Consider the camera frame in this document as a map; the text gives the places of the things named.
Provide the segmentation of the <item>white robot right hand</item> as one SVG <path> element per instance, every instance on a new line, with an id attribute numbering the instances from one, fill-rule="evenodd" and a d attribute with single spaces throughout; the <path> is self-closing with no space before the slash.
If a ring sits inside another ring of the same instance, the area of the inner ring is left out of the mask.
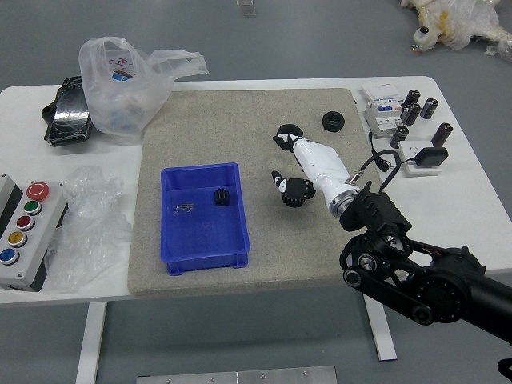
<path id="1" fill-rule="evenodd" d="M 329 211 L 339 217 L 360 189 L 350 182 L 351 176 L 336 151 L 292 133 L 276 134 L 274 140 L 294 154 L 313 188 L 323 193 Z"/>

